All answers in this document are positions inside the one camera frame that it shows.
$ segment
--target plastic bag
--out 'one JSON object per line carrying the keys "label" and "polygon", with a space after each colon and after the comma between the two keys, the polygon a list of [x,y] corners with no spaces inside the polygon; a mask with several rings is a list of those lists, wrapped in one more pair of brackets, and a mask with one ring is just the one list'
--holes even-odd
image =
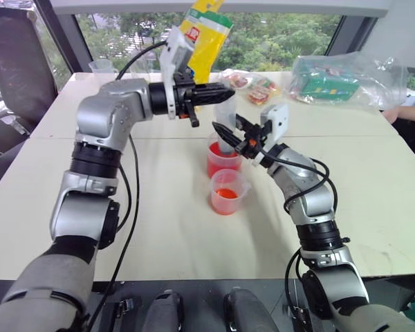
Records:
{"label": "plastic bag", "polygon": [[406,98],[407,69],[393,59],[380,62],[354,52],[298,57],[289,94],[302,102],[390,109]]}
{"label": "plastic bag", "polygon": [[232,27],[227,17],[216,13],[222,3],[223,0],[198,0],[180,25],[180,30],[195,44],[187,65],[197,84],[209,82],[210,69]]}
{"label": "plastic bag", "polygon": [[280,92],[273,81],[247,71],[226,69],[220,73],[219,80],[256,105],[267,103],[273,95]]}

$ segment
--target red liquid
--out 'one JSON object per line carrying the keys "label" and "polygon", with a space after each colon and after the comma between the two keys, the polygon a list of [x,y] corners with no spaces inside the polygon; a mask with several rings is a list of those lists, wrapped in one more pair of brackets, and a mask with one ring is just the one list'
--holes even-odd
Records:
{"label": "red liquid", "polygon": [[[233,191],[233,190],[231,190],[231,189],[226,189],[226,188],[223,188],[223,189],[218,189],[217,191],[216,191],[216,193],[218,194],[218,195],[220,195],[221,197],[223,197],[223,198],[225,198],[225,199],[236,199],[238,196],[237,196],[237,194],[235,194],[235,192]],[[214,197],[214,201],[212,202],[212,205],[213,205],[213,208],[214,208],[214,211],[216,212],[216,213],[218,213],[218,214],[222,214],[223,216],[227,216],[227,215],[229,215],[229,214],[232,214],[232,213],[234,213],[234,212],[228,212],[228,213],[226,213],[226,212],[224,212],[224,211],[221,211],[221,210],[219,210],[215,205],[221,205],[221,203],[220,202],[218,202],[217,204],[216,204],[216,200],[219,200],[219,198],[218,197]]]}
{"label": "red liquid", "polygon": [[[238,156],[237,152],[235,152],[235,151],[234,151],[233,154],[222,154],[221,151],[220,151],[220,146],[219,146],[218,142],[215,142],[215,143],[211,144],[209,146],[209,149],[210,149],[210,151],[212,151],[217,156],[224,157],[224,158],[234,158],[234,157]],[[207,174],[210,178],[212,178],[212,175],[214,175],[215,172],[219,171],[220,169],[227,168],[227,169],[235,169],[236,171],[239,171],[240,166],[241,166],[241,163],[237,163],[236,165],[234,165],[232,167],[224,167],[224,166],[214,164],[212,161],[210,161],[208,159],[207,160],[207,172],[208,172]]]}

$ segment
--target white table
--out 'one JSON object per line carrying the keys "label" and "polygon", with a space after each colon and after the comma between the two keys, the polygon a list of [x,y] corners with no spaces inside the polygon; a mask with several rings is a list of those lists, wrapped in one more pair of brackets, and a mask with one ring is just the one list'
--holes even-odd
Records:
{"label": "white table", "polygon": [[[280,86],[288,84],[290,73],[261,73]],[[159,74],[151,75],[153,81]],[[54,101],[49,112],[34,130],[33,138],[74,138],[78,104],[87,96],[95,95],[100,85],[93,74],[74,74]],[[282,93],[269,103],[286,102],[290,107],[289,129],[286,137],[303,136],[396,136],[396,131],[387,123],[377,109],[352,109],[332,106],[314,106],[286,98]],[[237,96],[237,113],[259,123],[261,107]],[[156,116],[154,121],[140,122],[134,129],[137,138],[205,138],[214,130],[211,125],[214,107],[205,106],[197,112],[199,128],[191,128],[189,120],[169,121],[167,116]]]}
{"label": "white table", "polygon": [[[282,193],[262,167],[243,164],[252,191],[243,209],[220,216],[208,204],[204,139],[135,142],[140,213],[119,280],[284,276],[299,242],[282,209]],[[284,142],[331,169],[340,199],[338,226],[342,236],[351,237],[360,274],[415,273],[415,157],[400,137],[294,137]],[[0,279],[17,278],[49,247],[48,222],[72,148],[71,139],[31,138],[0,182]],[[122,164],[135,187],[128,147]],[[115,199],[122,216],[127,205],[123,184]],[[95,280],[110,278],[129,226],[98,254]]]}

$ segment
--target office chair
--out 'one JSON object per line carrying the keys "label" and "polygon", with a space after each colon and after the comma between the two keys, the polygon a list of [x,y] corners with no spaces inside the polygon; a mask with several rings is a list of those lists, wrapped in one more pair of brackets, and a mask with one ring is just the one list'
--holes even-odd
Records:
{"label": "office chair", "polygon": [[[35,19],[32,11],[0,8],[1,97],[29,131],[37,126],[57,97],[54,77],[35,30]],[[0,179],[10,165],[10,157],[13,159],[16,155],[16,149],[12,148],[21,145],[27,137],[0,118],[0,159],[3,160]]]}

